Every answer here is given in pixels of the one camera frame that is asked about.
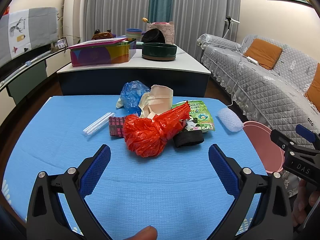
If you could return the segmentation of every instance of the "blue tablecloth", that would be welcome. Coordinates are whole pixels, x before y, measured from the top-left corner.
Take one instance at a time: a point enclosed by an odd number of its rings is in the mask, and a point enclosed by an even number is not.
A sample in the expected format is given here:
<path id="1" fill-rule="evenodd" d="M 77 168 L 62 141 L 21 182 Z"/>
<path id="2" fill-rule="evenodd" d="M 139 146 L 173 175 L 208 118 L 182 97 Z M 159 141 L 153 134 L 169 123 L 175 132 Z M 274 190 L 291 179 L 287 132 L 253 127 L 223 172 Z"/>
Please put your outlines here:
<path id="1" fill-rule="evenodd" d="M 217 143 L 239 165 L 257 174 L 266 174 L 243 130 L 229 132 L 217 118 L 225 107 L 210 98 L 174 97 L 203 100 L 216 131 L 204 134 L 204 143 L 175 148 L 172 140 L 155 158 L 141 158 L 126 148 L 123 138 L 112 138 L 108 127 L 92 137 L 83 129 L 103 116 L 115 112 L 119 96 L 63 96 L 51 98 L 20 136 L 9 158 L 3 192 L 17 214 L 26 219 L 28 202 L 36 176 L 64 173 L 93 156 L 102 144 L 111 148 L 111 161 L 92 195 L 85 198 L 98 221 L 114 240 L 134 235 L 145 226 L 157 228 L 159 239 L 206 239 L 221 221 L 234 198 L 228 195 L 208 160 L 208 149 Z M 80 232 L 64 195 L 60 195 L 66 217 L 74 231 Z M 256 195 L 240 231 L 253 217 Z"/>

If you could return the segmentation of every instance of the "green cabinet drawer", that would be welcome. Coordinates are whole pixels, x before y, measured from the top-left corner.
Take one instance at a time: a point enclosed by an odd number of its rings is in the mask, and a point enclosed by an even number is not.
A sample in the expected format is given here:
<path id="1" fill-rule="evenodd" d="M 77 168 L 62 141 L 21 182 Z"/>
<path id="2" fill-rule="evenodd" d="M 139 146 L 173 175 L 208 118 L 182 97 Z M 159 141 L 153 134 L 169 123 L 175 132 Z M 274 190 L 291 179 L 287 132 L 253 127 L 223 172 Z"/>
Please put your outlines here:
<path id="1" fill-rule="evenodd" d="M 45 61 L 32 66 L 8 84 L 11 97 L 18 104 L 28 93 L 47 78 Z"/>

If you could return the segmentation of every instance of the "white power adapter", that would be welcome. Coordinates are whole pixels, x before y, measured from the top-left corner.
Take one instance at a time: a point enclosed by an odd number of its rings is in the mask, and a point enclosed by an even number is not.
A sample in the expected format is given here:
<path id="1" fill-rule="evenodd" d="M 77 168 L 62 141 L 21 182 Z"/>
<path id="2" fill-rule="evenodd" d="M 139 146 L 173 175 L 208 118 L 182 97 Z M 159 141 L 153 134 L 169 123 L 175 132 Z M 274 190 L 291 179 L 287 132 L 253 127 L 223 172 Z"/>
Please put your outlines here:
<path id="1" fill-rule="evenodd" d="M 251 63 L 253 63 L 253 64 L 255 64 L 255 65 L 259 66 L 259 62 L 258 62 L 258 61 L 256 61 L 255 59 L 253 59 L 252 57 L 247 57 L 247 60 L 248 60 L 249 62 L 251 62 Z"/>

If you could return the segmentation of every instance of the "blue gripper pad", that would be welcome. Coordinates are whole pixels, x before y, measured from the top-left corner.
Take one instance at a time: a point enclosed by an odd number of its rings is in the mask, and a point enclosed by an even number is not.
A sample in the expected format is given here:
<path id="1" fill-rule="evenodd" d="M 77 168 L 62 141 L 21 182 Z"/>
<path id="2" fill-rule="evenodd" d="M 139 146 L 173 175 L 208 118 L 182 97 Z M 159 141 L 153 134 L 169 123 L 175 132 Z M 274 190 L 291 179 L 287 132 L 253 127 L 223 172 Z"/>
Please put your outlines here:
<path id="1" fill-rule="evenodd" d="M 105 145 L 81 178 L 79 193 L 83 199 L 85 196 L 92 194 L 110 158 L 110 147 Z"/>
<path id="2" fill-rule="evenodd" d="M 240 193 L 239 177 L 231 168 L 227 160 L 233 160 L 234 163 L 238 166 L 236 167 L 237 170 L 241 170 L 241 167 L 237 164 L 237 162 L 232 158 L 226 157 L 220 150 L 218 145 L 213 144 L 210 146 L 209 161 L 211 162 L 213 168 L 219 176 L 219 179 L 222 182 L 227 193 L 237 198 Z"/>
<path id="3" fill-rule="evenodd" d="M 296 133 L 298 135 L 302 136 L 303 138 L 305 138 L 310 143 L 313 143 L 316 141 L 315 134 L 312 131 L 310 131 L 309 129 L 302 126 L 301 124 L 298 124 L 296 126 Z"/>

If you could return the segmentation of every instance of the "dark green bowl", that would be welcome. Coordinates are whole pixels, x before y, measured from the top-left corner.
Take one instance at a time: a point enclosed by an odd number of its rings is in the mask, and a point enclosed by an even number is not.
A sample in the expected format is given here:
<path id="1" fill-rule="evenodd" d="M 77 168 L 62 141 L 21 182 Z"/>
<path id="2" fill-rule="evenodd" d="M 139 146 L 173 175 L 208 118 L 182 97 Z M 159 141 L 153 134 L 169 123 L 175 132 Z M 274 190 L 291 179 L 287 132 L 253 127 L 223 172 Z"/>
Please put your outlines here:
<path id="1" fill-rule="evenodd" d="M 165 43 L 144 43 L 142 57 L 150 60 L 170 61 L 176 58 L 177 46 Z"/>

